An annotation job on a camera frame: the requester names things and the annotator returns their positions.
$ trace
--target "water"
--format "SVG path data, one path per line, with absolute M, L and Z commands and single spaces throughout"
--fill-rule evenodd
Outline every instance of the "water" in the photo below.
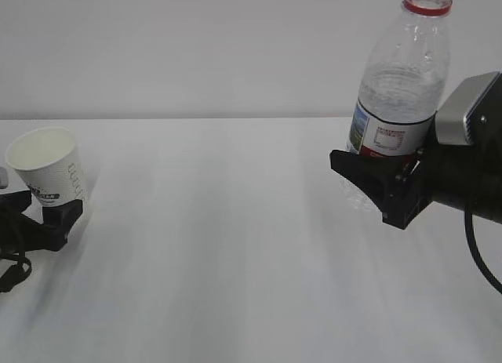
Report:
M 402 64 L 377 64 L 366 69 L 359 99 L 368 111 L 387 122 L 422 122 L 435 113 L 444 85 L 444 79 L 433 71 Z M 346 179 L 341 183 L 353 208 L 376 210 L 355 185 Z

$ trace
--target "paper cup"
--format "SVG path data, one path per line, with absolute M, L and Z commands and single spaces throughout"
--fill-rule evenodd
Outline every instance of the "paper cup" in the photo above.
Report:
M 68 129 L 47 127 L 18 137 L 5 161 L 45 207 L 86 201 L 87 193 L 77 143 Z

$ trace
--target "black bracket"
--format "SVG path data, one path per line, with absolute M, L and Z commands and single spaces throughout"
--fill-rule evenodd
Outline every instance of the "black bracket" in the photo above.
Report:
M 30 191 L 0 195 L 0 259 L 16 262 L 0 277 L 0 292 L 9 292 L 30 275 L 31 262 L 26 252 L 61 250 L 83 212 L 81 200 L 42 208 L 43 223 L 40 224 L 23 214 L 30 205 Z
M 334 150 L 331 169 L 350 180 L 382 212 L 382 220 L 400 229 L 431 202 L 418 156 L 376 158 Z

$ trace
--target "white table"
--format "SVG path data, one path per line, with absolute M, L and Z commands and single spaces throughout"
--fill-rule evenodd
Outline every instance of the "white table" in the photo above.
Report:
M 432 205 L 403 232 L 352 209 L 328 156 L 348 122 L 2 122 L 2 148 L 72 129 L 92 197 L 0 295 L 0 361 L 499 363 L 502 297 L 461 212 Z M 502 227 L 476 227 L 502 276 Z

